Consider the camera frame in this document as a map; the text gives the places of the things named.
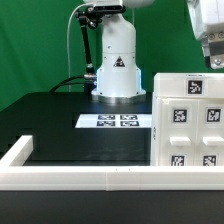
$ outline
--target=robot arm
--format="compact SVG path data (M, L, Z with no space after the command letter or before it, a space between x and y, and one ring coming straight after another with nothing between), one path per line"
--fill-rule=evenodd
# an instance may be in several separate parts
M139 8L154 0L84 0L88 25L102 24L102 65L97 71L94 99L106 103L131 103L142 100L141 71L136 65L136 31L122 13L126 7Z
M187 4L206 64L213 69L224 68L224 1L187 0Z

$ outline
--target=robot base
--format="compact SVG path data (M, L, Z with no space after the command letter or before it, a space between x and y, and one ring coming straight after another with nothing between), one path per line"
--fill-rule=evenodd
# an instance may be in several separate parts
M107 97L98 95L94 90L92 91L92 100L108 104L128 104L136 102L144 102L146 99L146 92L142 91L136 96L131 97Z

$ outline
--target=warning label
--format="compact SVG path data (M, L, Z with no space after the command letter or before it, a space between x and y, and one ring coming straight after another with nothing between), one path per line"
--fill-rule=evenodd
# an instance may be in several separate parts
M119 57L119 58L117 59L117 61L116 61L115 64L114 64L114 67L125 67L124 62L123 62L123 60L122 60L121 57Z

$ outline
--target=metal bracket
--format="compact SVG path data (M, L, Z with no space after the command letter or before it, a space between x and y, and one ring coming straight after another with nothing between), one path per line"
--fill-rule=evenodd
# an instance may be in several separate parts
M207 65L212 69L224 68L224 32L210 33L202 39L202 48Z

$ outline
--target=black cable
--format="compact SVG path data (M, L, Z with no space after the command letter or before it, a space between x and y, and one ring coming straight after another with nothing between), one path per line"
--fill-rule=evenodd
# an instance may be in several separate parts
M66 84L66 83L68 83L68 82L70 82L70 81L72 81L72 80L75 80L75 79L82 79L82 78L84 78L84 75L73 76L73 77L70 77L70 78L68 78L68 79L65 79L64 81L62 81L62 82L58 83L56 86L54 86L54 87L50 90L50 92L51 92L51 93L54 93L54 92L55 92L59 87L61 87L62 85Z

